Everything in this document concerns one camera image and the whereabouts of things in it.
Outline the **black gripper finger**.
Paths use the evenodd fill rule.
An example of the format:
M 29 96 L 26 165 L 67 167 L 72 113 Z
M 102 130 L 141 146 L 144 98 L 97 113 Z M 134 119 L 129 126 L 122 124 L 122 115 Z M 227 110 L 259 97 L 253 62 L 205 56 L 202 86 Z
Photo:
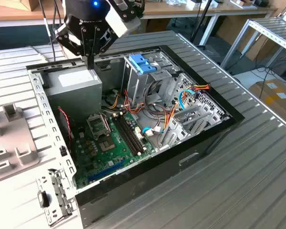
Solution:
M 94 69 L 94 57 L 106 52 L 116 39 L 117 35 L 110 26 L 97 26 L 94 28 L 90 56 L 88 57 L 89 70 Z
M 86 28 L 80 25 L 62 25 L 55 30 L 55 38 L 60 45 L 76 56 L 81 56 L 89 69 L 89 42 Z

